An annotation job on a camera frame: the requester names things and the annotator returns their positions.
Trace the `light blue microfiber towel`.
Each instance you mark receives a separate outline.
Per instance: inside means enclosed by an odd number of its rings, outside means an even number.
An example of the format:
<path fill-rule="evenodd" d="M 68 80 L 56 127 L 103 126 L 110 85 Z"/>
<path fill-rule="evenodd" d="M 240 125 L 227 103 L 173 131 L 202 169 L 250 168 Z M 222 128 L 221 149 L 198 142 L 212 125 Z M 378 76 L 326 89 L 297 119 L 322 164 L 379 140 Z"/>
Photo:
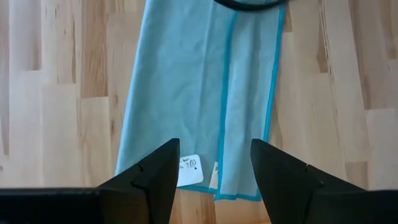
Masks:
<path fill-rule="evenodd" d="M 267 141 L 285 7 L 239 12 L 215 0 L 147 0 L 116 172 L 172 138 L 198 156 L 188 190 L 259 201 L 251 141 Z"/>

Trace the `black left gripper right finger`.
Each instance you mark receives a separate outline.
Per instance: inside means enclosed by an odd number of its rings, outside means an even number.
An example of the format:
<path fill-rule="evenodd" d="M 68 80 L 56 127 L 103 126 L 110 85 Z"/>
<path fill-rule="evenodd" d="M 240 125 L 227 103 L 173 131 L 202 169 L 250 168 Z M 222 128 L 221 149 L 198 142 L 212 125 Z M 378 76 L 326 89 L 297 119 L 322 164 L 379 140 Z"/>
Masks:
<path fill-rule="evenodd" d="M 251 162 L 272 224 L 398 224 L 398 190 L 362 189 L 260 139 Z"/>

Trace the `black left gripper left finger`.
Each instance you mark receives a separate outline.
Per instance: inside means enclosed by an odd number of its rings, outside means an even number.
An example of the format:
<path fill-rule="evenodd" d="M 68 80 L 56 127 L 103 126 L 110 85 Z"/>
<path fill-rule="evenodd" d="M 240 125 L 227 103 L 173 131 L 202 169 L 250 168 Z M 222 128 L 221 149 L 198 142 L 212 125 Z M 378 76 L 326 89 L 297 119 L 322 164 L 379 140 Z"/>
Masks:
<path fill-rule="evenodd" d="M 92 188 L 0 189 L 0 224 L 169 224 L 180 140 Z"/>

